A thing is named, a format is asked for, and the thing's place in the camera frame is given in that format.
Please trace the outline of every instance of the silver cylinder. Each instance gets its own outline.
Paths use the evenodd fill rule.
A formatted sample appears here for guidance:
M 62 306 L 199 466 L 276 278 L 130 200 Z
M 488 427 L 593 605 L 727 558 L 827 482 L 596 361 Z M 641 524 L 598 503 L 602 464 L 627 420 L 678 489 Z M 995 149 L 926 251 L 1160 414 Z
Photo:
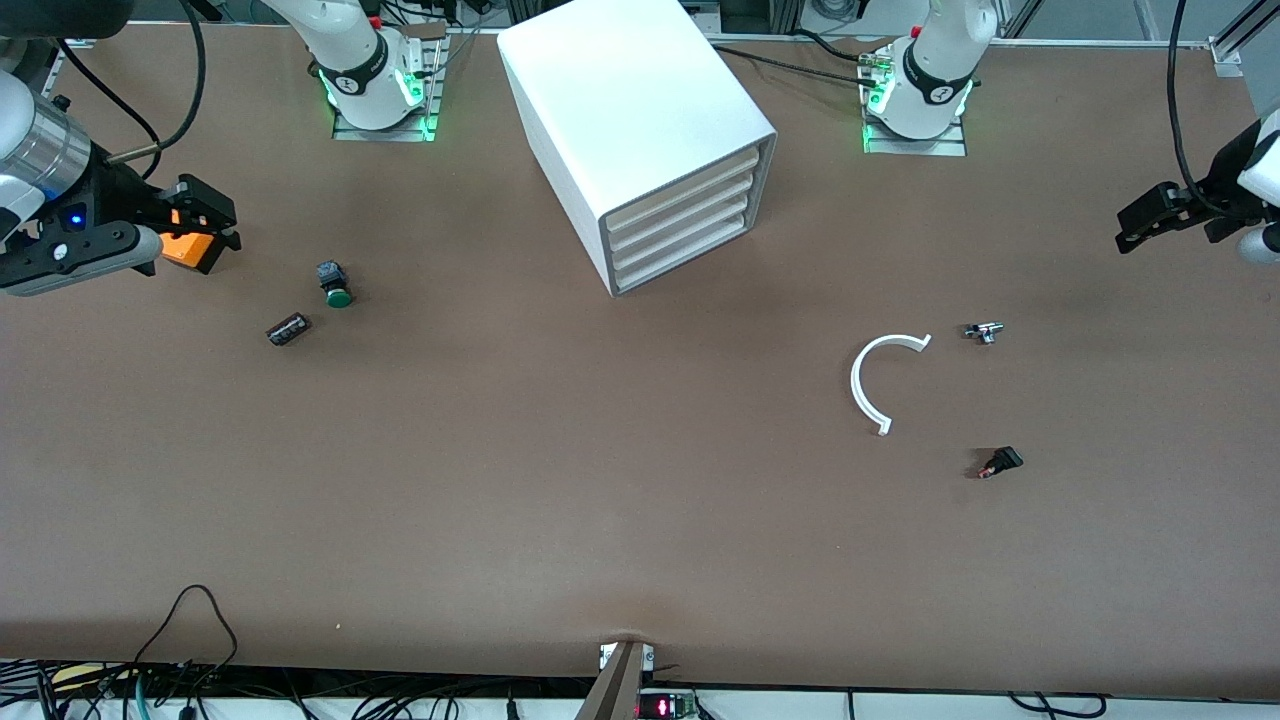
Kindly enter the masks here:
M 13 176 L 44 191 L 52 200 L 67 192 L 88 167 L 88 133 L 70 115 L 44 97 L 36 104 L 31 127 L 18 145 L 0 159 L 0 173 Z

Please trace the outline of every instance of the metal clamp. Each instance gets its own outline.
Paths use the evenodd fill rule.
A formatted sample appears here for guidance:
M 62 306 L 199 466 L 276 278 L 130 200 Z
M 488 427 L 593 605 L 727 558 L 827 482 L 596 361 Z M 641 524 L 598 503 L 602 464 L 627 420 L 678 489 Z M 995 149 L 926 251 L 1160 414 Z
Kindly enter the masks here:
M 979 338 L 983 345 L 991 345 L 996 342 L 996 333 L 1005 329 L 1005 323 L 980 323 L 977 325 L 969 325 L 964 329 L 964 336 L 968 338 Z

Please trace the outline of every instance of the green led light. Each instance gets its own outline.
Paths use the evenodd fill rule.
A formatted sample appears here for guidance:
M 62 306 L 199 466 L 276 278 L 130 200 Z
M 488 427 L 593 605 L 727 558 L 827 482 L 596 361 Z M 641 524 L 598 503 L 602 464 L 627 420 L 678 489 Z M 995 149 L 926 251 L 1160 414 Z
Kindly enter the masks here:
M 411 74 L 396 70 L 396 83 L 401 86 L 401 94 L 404 95 L 406 102 L 417 105 L 422 101 L 422 81 Z
M 338 106 L 338 101 L 334 100 L 334 97 L 333 97 L 333 86 L 329 85 L 329 81 L 324 76 L 320 76 L 320 85 L 324 86 L 325 100 L 329 101 L 329 105 L 333 105 L 334 108 L 337 108 Z

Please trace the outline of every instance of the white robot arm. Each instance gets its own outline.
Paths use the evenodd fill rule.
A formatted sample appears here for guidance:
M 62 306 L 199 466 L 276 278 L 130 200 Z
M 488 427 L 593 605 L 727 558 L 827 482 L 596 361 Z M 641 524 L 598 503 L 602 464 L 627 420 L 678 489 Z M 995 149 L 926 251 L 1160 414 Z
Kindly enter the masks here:
M 360 129 L 385 129 L 422 105 L 422 45 L 374 29 L 356 0 L 264 0 L 302 36 L 329 101 Z
M 919 33 L 900 37 L 877 55 L 888 68 L 877 74 L 867 110 L 888 129 L 911 140 L 946 132 L 973 90 L 973 72 L 996 36 L 993 0 L 929 0 Z

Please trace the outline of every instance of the white c-shaped part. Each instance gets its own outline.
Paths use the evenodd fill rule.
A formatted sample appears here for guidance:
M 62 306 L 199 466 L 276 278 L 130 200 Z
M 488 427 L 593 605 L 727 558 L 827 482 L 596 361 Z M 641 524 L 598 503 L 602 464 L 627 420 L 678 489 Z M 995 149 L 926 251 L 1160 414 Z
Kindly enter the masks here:
M 863 360 L 867 359 L 867 354 L 882 345 L 901 345 L 902 347 L 910 347 L 911 350 L 919 352 L 924 350 L 933 336 L 911 337 L 909 334 L 887 334 L 884 337 L 878 337 L 867 343 L 867 347 L 858 354 L 858 359 L 854 360 L 854 369 L 849 372 L 849 387 L 854 391 L 854 401 L 858 402 L 859 410 L 864 415 L 872 419 L 873 423 L 879 425 L 878 434 L 881 437 L 888 434 L 888 427 L 893 424 L 893 419 L 888 415 L 881 413 L 872 405 L 870 400 L 867 400 L 867 393 L 863 392 Z

